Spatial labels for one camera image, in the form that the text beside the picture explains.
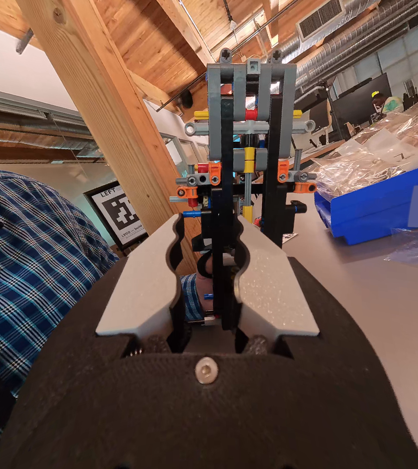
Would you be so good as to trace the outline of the silver ventilation duct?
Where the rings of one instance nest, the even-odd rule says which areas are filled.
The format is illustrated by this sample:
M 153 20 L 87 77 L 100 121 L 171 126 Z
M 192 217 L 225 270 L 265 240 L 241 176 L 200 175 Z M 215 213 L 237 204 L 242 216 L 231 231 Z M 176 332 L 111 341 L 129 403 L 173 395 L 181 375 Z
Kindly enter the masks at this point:
M 305 89 L 328 70 L 418 15 L 418 1 L 382 1 L 378 8 L 297 62 L 295 88 Z

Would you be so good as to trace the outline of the small black computer monitor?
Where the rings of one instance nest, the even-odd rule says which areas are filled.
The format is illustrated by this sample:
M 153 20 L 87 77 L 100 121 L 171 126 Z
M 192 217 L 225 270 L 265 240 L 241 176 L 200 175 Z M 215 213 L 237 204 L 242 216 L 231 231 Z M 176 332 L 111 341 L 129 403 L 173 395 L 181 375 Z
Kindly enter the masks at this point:
M 330 115 L 330 102 L 328 99 L 318 103 L 310 109 L 309 117 L 310 120 L 315 122 L 313 133 L 317 133 L 324 128 L 329 128 L 332 123 Z

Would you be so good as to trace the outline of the blue plastic bin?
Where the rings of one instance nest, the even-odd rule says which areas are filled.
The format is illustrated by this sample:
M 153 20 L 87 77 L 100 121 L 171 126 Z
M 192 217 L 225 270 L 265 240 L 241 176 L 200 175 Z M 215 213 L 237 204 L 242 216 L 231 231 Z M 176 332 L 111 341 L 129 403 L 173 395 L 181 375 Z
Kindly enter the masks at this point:
M 335 238 L 348 245 L 418 227 L 418 168 L 332 198 L 314 194 L 316 210 Z

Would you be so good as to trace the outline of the wooden support post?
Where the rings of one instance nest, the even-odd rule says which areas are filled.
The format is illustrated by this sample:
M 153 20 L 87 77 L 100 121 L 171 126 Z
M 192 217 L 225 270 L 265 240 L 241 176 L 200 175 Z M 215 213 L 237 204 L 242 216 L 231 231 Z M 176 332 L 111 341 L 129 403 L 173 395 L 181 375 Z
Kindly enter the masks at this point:
M 17 1 L 149 235 L 179 214 L 177 168 L 94 1 Z

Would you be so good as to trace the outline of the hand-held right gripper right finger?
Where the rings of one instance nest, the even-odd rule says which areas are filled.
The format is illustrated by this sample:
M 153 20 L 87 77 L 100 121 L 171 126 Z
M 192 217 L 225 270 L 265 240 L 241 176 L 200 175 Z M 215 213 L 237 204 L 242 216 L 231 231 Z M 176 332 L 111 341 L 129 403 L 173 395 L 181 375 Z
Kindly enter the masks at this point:
M 234 228 L 237 328 L 249 340 L 264 339 L 268 350 L 283 336 L 317 337 L 319 327 L 287 254 L 243 216 Z

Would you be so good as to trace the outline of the person's plaid shirt torso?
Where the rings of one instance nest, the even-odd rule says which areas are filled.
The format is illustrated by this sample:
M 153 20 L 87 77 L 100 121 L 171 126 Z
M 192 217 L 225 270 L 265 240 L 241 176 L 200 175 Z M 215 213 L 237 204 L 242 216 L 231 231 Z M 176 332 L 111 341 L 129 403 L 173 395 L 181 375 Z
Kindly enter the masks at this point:
M 13 397 L 60 321 L 117 261 L 56 190 L 0 170 L 0 379 Z

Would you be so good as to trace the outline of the pile of clear plastic bags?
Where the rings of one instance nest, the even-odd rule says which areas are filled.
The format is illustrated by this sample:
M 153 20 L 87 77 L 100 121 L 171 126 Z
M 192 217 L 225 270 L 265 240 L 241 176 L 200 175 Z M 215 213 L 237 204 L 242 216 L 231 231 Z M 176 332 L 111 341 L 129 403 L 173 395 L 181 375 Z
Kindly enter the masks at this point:
M 334 197 L 418 168 L 418 102 L 391 112 L 307 169 L 317 176 L 317 191 Z

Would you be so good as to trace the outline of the person's left forearm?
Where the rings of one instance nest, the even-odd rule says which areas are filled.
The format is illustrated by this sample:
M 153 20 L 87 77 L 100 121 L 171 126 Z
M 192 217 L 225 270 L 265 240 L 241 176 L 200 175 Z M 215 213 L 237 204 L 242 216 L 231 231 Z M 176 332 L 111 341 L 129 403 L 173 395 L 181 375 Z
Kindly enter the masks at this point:
M 201 309 L 196 288 L 196 273 L 181 276 L 180 282 L 184 296 L 186 321 L 203 321 L 204 311 Z

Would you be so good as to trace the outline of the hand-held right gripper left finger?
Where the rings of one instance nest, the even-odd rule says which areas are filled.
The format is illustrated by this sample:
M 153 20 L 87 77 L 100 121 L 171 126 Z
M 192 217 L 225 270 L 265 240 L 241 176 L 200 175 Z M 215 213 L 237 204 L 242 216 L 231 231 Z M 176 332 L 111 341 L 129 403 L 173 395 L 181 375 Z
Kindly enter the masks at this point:
M 130 253 L 104 313 L 97 336 L 153 336 L 167 340 L 173 353 L 188 343 L 185 299 L 176 269 L 183 259 L 184 219 L 173 215 Z

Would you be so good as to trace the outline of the white air vent grille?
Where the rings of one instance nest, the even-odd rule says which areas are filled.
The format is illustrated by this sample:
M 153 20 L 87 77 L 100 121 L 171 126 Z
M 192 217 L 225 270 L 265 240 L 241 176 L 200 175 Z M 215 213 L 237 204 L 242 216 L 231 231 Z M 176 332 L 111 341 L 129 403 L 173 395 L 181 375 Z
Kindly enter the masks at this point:
M 312 35 L 317 33 L 323 26 L 328 25 L 344 12 L 345 9 L 342 1 L 327 1 L 296 24 L 300 40 L 304 42 L 306 39 L 312 37 Z

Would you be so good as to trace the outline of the multicoloured lego vehicle model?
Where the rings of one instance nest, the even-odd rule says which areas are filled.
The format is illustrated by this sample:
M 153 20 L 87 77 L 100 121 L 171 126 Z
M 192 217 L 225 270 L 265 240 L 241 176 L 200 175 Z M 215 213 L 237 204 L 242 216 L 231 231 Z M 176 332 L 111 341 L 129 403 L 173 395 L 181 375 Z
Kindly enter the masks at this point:
M 274 245 L 282 248 L 284 235 L 294 231 L 297 214 L 306 213 L 300 201 L 286 203 L 288 194 L 316 191 L 314 177 L 300 170 L 301 150 L 290 169 L 291 139 L 294 133 L 314 128 L 311 121 L 298 122 L 294 110 L 297 67 L 282 62 L 276 49 L 267 62 L 248 59 L 233 63 L 232 51 L 224 48 L 218 63 L 208 64 L 208 110 L 194 113 L 185 125 L 189 136 L 209 138 L 208 162 L 189 168 L 176 180 L 171 202 L 187 202 L 185 219 L 198 219 L 201 233 L 192 239 L 192 249 L 202 256 L 198 273 L 213 280 L 213 302 L 204 319 L 190 316 L 190 323 L 221 320 L 224 330 L 239 328 L 241 300 L 234 292 L 236 267 L 224 266 L 224 254 L 236 246 L 236 237 L 247 222 Z M 259 226 L 253 225 L 252 196 L 262 195 Z

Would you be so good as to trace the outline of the large black computer monitor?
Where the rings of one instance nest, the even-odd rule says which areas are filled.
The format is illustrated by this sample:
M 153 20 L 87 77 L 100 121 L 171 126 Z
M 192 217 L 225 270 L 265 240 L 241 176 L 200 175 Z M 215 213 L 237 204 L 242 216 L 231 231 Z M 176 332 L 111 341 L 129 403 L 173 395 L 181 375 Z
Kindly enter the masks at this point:
M 368 79 L 343 93 L 333 101 L 332 108 L 340 125 L 347 122 L 353 125 L 361 125 L 368 122 L 370 116 L 375 114 L 372 104 L 372 93 L 381 92 L 384 96 L 392 95 L 387 73 L 379 75 L 375 79 Z

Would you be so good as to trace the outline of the person's left hand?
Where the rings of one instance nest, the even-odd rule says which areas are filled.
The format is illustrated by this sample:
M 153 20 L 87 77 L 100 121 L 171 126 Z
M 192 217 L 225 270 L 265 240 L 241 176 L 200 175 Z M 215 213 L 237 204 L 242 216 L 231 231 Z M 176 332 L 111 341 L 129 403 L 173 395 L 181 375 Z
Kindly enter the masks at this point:
M 205 314 L 213 310 L 213 280 L 196 273 L 196 292 L 200 303 L 200 308 Z

